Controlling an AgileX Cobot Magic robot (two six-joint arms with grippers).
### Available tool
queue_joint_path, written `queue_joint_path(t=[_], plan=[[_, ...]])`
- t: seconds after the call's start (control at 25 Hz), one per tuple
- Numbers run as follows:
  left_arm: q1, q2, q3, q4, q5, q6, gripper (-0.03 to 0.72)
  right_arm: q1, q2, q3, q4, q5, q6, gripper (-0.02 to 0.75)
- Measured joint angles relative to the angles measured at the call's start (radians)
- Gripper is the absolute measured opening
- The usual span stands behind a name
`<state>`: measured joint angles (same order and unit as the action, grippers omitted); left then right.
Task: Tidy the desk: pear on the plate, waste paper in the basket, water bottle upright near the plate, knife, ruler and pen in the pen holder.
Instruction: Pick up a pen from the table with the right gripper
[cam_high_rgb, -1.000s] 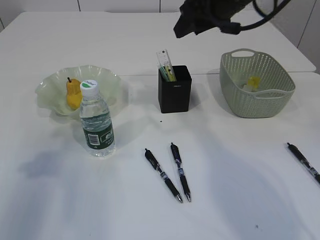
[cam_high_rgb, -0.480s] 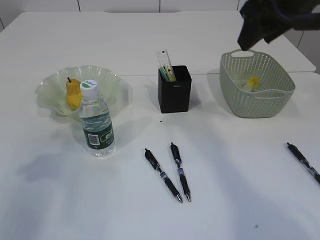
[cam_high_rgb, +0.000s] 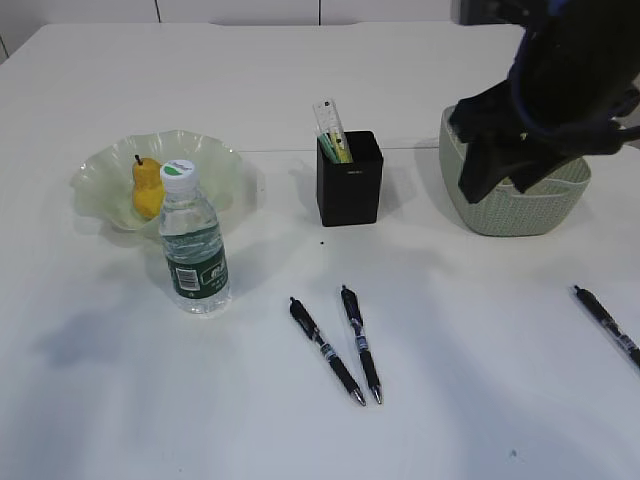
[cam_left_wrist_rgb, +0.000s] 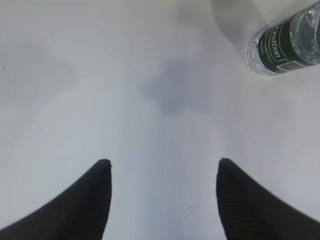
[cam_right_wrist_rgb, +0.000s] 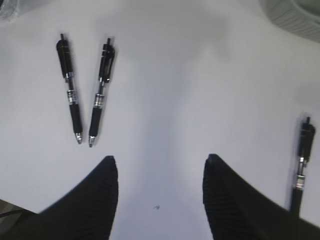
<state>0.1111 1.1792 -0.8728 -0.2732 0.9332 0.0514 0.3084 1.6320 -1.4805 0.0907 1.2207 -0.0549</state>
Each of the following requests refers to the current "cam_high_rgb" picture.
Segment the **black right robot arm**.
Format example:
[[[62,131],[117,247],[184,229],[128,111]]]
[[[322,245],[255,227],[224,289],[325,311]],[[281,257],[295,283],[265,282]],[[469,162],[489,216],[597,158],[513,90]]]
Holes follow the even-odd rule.
[[[469,203],[504,179],[525,192],[638,139],[638,127],[619,122],[639,104],[638,2],[455,1],[452,18],[524,30],[506,78],[460,100],[449,119],[467,147],[458,186]]]

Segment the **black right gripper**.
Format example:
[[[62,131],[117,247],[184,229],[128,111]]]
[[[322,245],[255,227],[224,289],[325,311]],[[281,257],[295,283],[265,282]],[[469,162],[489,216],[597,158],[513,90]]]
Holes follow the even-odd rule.
[[[639,88],[634,85],[626,87],[603,114],[581,120],[538,117],[510,80],[464,98],[453,107],[448,120],[467,147],[460,191],[468,203],[477,204],[509,176],[524,193],[580,156],[612,155],[639,138],[638,127],[619,122],[638,106]]]

